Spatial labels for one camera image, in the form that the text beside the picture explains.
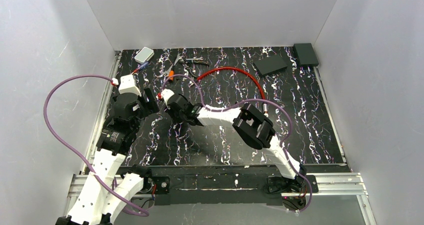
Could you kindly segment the red cable lock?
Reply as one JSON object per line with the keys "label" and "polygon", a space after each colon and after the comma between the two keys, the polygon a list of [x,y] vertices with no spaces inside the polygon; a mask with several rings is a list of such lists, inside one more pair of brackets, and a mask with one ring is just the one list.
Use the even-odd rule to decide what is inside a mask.
{"label": "red cable lock", "polygon": [[257,72],[234,66],[209,69],[195,79],[205,98],[205,103],[229,107],[247,99],[271,100],[266,82]]}

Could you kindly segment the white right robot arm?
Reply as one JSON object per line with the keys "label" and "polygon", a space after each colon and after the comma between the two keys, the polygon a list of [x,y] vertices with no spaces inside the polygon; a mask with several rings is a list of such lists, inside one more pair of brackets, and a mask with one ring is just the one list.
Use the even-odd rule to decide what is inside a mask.
{"label": "white right robot arm", "polygon": [[289,184],[300,189],[306,187],[310,193],[313,191],[306,177],[306,169],[284,148],[284,141],[276,135],[273,122],[252,104],[253,99],[219,108],[203,103],[191,104],[182,94],[170,89],[163,90],[160,97],[164,100],[166,112],[173,119],[192,126],[233,128],[246,145],[263,150]]}

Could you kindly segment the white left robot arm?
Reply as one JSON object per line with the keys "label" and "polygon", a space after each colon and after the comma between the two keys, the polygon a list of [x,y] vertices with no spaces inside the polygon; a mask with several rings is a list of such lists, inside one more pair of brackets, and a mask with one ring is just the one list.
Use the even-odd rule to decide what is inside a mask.
{"label": "white left robot arm", "polygon": [[111,225],[138,192],[153,194],[150,168],[132,166],[115,185],[115,177],[136,140],[142,119],[159,111],[150,88],[143,93],[121,93],[113,98],[112,117],[105,121],[97,150],[82,190],[58,225]]}

